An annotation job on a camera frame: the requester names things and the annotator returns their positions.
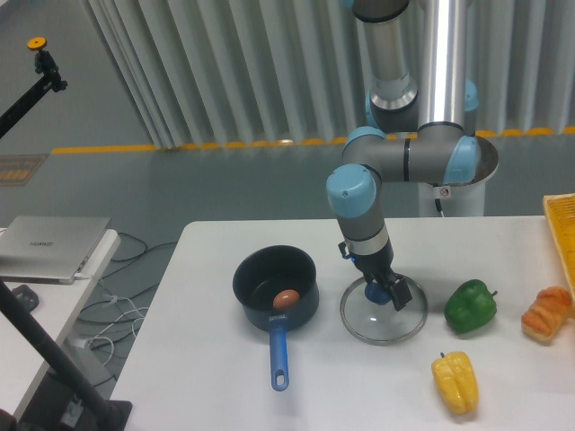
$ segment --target desk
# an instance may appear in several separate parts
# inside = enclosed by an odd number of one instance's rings
[[[72,285],[26,283],[40,298],[32,316],[59,345],[72,329],[118,246],[118,234],[106,231],[82,270],[83,275],[91,278],[76,280]],[[11,289],[20,284],[6,283]],[[0,340],[0,408],[19,418],[49,365],[3,314],[0,314]]]
[[[112,398],[134,403],[127,430],[572,429],[575,325],[550,347],[521,332],[536,293],[565,285],[541,216],[389,219],[393,268],[426,291],[429,317],[403,343],[376,347],[344,328],[339,304],[360,274],[341,258],[334,220],[202,222],[183,231]],[[271,244],[307,251],[317,267],[320,306],[289,332],[290,385],[270,388],[268,335],[243,315],[232,292],[240,262]],[[481,278],[499,312],[458,337],[443,317],[447,298]],[[472,359],[480,404],[455,418],[433,383],[440,352]]]

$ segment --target blue pan handle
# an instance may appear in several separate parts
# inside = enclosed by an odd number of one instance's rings
[[[287,331],[285,315],[270,317],[271,387],[276,391],[284,391],[289,386]]]

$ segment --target glass lid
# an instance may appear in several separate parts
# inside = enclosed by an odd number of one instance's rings
[[[383,346],[410,339],[423,328],[428,317],[425,293],[411,278],[397,276],[405,279],[411,292],[411,300],[399,312],[394,309],[391,296],[375,281],[366,283],[362,277],[346,289],[340,314],[355,338]]]

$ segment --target black pole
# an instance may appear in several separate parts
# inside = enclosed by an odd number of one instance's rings
[[[97,417],[101,430],[124,429],[128,419],[126,406],[118,408],[115,403],[127,403],[127,401],[106,401],[102,398],[58,344],[24,309],[2,280],[0,280],[0,311],[56,371],[60,380],[72,389]]]
[[[49,76],[44,75],[14,105],[8,108],[0,117],[0,138],[8,133],[8,130],[20,121],[44,97],[44,94],[50,91],[50,88],[52,88],[52,82]]]

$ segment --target egg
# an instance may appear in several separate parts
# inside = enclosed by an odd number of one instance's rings
[[[288,289],[279,292],[275,298],[273,298],[273,308],[274,310],[283,310],[285,308],[291,307],[299,301],[299,293],[297,290]]]

